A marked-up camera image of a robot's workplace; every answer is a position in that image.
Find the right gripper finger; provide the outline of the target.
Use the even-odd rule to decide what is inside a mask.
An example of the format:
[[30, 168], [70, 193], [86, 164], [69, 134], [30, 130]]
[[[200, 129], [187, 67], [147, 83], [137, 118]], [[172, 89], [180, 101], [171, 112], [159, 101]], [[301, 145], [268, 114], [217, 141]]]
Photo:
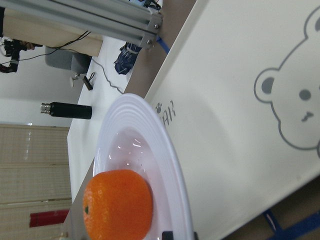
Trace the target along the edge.
[[173, 240], [173, 232], [172, 231], [163, 231], [161, 234], [162, 240]]

